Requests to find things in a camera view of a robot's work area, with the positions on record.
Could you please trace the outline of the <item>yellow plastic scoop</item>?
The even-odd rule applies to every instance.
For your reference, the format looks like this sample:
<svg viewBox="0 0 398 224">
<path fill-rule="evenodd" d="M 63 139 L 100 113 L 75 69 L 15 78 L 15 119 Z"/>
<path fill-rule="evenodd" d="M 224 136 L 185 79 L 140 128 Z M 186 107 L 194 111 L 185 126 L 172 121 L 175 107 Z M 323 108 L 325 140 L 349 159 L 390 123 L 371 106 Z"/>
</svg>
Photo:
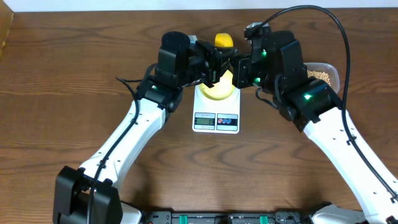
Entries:
<svg viewBox="0 0 398 224">
<path fill-rule="evenodd" d="M 216 36 L 215 36 L 215 46 L 216 47 L 232 47 L 233 40 L 229 34 L 219 33 L 219 34 L 216 34 Z M 230 62 L 227 62 L 227 64 L 221 69 L 222 76 L 220 77 L 220 82 L 232 83 L 233 74 L 230 71 L 230 67 L 231 67 Z"/>
</svg>

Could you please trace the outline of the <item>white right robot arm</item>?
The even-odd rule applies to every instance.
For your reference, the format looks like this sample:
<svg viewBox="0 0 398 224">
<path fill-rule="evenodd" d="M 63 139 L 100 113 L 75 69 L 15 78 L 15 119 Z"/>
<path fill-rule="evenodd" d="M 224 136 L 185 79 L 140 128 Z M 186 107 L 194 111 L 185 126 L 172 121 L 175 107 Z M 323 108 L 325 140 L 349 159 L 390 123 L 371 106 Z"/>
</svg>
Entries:
<svg viewBox="0 0 398 224">
<path fill-rule="evenodd" d="M 260 32 L 250 41 L 251 53 L 231 57 L 234 85 L 257 86 L 272 95 L 280 115 L 329 158 L 368 223 L 397 223 L 397 178 L 360 135 L 331 86 L 308 77 L 293 33 Z"/>
</svg>

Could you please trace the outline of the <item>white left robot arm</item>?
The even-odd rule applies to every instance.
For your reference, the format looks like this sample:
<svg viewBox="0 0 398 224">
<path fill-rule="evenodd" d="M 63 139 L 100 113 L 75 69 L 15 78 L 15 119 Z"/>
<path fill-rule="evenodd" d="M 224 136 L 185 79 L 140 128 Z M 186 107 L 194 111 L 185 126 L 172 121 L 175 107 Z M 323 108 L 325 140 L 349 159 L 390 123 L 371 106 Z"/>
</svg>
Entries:
<svg viewBox="0 0 398 224">
<path fill-rule="evenodd" d="M 230 75 L 236 53 L 229 34 L 214 44 L 172 31 L 162 36 L 158 61 L 149 65 L 132 105 L 108 140 L 78 169 L 65 166 L 55 181 L 54 223 L 140 223 L 142 212 L 123 203 L 119 190 L 149 139 L 179 106 L 183 89 L 211 88 Z"/>
</svg>

